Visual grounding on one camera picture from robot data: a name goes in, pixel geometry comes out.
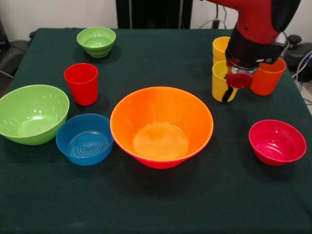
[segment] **plastic bowl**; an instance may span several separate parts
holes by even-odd
[[[106,56],[112,49],[115,39],[115,32],[105,27],[86,28],[77,35],[78,44],[95,58]]]
[[[69,110],[67,95],[54,86],[18,88],[0,99],[0,134],[25,145],[40,145],[55,137]]]
[[[213,117],[196,96],[171,87],[150,87],[121,100],[111,116],[115,142],[146,166],[174,167],[202,150]]]
[[[97,114],[83,114],[66,121],[56,137],[59,150],[74,164],[94,165],[111,152],[113,137],[109,119]]]
[[[301,133],[278,120],[255,123],[249,131],[249,141],[256,156],[270,166],[281,166],[299,160],[307,145]]]

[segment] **large orange bowl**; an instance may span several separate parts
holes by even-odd
[[[115,142],[146,166],[174,167],[202,150],[214,121],[196,96],[171,87],[150,87],[122,99],[111,116]]]

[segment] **green bowl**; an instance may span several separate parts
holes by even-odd
[[[112,49],[115,39],[115,32],[105,27],[87,28],[77,35],[78,44],[95,58],[106,56]]]
[[[25,145],[55,137],[69,110],[68,96],[54,86],[21,87],[0,99],[0,134]]]

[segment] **white wall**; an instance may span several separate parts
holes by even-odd
[[[40,27],[117,28],[115,0],[0,0],[0,17],[10,41]]]
[[[235,10],[229,8],[226,9],[228,12],[226,25],[228,28],[234,28],[238,13]],[[288,35],[298,34],[302,37],[303,41],[312,42],[311,12],[312,0],[301,0],[301,4],[293,20],[286,29],[286,33]],[[215,4],[205,0],[193,0],[191,28],[199,28],[205,22],[212,20],[213,18],[215,18]],[[219,18],[224,19],[224,11],[221,6],[219,6]],[[211,28],[211,23],[205,25],[203,28]]]

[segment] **plastic cup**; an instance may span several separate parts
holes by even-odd
[[[271,94],[277,86],[286,67],[285,61],[281,58],[278,58],[274,64],[260,64],[260,68],[253,76],[253,83],[250,87],[251,90],[255,94],[262,96]]]
[[[65,80],[75,102],[88,106],[98,99],[98,70],[88,63],[77,63],[66,69]]]
[[[214,99],[220,102],[223,102],[222,99],[229,89],[226,83],[226,79],[224,79],[227,72],[228,72],[228,67],[226,65],[226,61],[217,62],[215,65],[213,65],[212,94],[213,94]],[[227,102],[232,101],[236,93],[237,93],[237,89],[234,88]]]
[[[220,37],[213,41],[214,64],[226,60],[225,50],[228,47],[230,37]]]

